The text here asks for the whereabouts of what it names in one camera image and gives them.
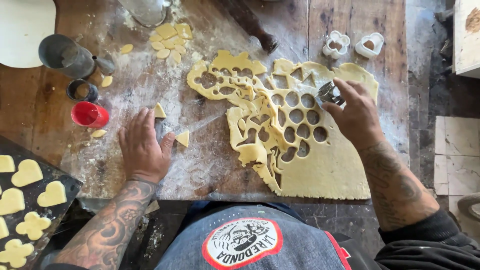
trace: white plastic cookie cutter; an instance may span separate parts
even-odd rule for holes
[[[332,48],[330,47],[332,43],[340,44],[341,48]],[[342,35],[338,31],[332,31],[325,46],[323,48],[324,55],[332,57],[333,59],[338,59],[340,56],[344,55],[347,52],[347,47],[350,45],[350,38],[347,35]]]
[[[366,58],[377,56],[382,50],[384,44],[384,36],[380,33],[373,33],[369,36],[364,36],[355,45],[355,51]]]

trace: black sleeve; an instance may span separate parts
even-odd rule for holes
[[[45,270],[88,270],[81,266],[76,266],[68,263],[52,263],[45,267]]]
[[[394,231],[378,231],[386,246],[375,261],[384,270],[480,269],[478,243],[461,233],[443,210]]]

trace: wooden rolling pin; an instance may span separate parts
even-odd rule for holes
[[[243,0],[218,0],[228,11],[230,16],[247,32],[249,36],[258,38],[264,51],[268,54],[274,52],[278,47],[278,40],[275,36],[265,32],[262,23]]]

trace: apron logo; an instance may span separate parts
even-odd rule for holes
[[[242,218],[213,230],[202,245],[202,255],[216,269],[230,270],[277,254],[282,245],[282,232],[275,221]]]

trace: wooden table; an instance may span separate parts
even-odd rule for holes
[[[407,155],[404,1],[249,0],[266,31],[280,40],[279,48],[270,56],[215,0],[180,2],[171,7],[166,22],[190,24],[194,39],[175,68],[155,59],[148,43],[152,29],[129,18],[116,0],[56,0],[56,33],[77,39],[93,54],[111,53],[117,64],[113,84],[99,89],[99,102],[111,115],[105,127],[108,132],[92,140],[92,131],[73,124],[70,110],[75,103],[65,95],[69,78],[46,67],[14,69],[1,65],[0,134],[84,181],[79,196],[111,198],[124,182],[118,128],[140,107],[152,108],[160,102],[168,117],[156,120],[158,138],[170,130],[179,133],[188,129],[191,146],[174,145],[171,169],[157,193],[158,199],[328,202],[275,196],[257,173],[241,167],[239,154],[229,145],[225,111],[231,104],[206,100],[186,85],[186,75],[195,61],[211,61],[217,49],[228,49],[234,55],[249,52],[269,70],[278,58],[315,61],[328,67],[350,61],[366,68],[380,83],[378,108],[384,132],[394,147]],[[333,30],[351,39],[348,55],[337,61],[321,54],[325,36]],[[354,52],[354,46],[362,36],[373,32],[381,33],[385,44],[380,55],[368,61]],[[119,49],[127,43],[135,45],[133,52],[120,55]],[[99,72],[89,80],[98,85]]]

